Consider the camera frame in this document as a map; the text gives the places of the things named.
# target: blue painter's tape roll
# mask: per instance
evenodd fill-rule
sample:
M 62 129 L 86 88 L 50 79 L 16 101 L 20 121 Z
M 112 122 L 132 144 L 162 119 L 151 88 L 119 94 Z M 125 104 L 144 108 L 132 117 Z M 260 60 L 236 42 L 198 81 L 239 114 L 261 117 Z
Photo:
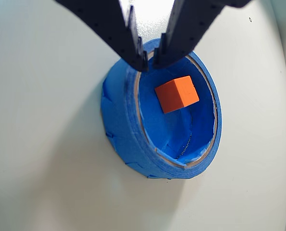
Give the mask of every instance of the blue painter's tape roll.
M 152 68 L 159 39 L 144 44 L 149 71 L 141 73 L 119 60 L 102 87 L 101 111 L 106 135 L 129 167 L 148 178 L 192 178 L 203 172 L 219 147 L 222 115 L 213 80 L 191 52 L 174 65 Z M 199 102 L 164 114 L 154 88 L 191 76 Z

